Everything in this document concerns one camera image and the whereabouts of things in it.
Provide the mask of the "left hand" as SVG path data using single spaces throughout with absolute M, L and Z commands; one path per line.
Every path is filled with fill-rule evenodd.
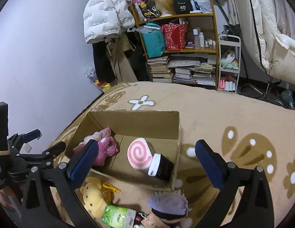
M 17 200 L 16 195 L 10 187 L 6 186 L 3 189 L 0 189 L 0 204 L 7 210 L 14 212 L 15 208 L 10 201 L 10 198 Z

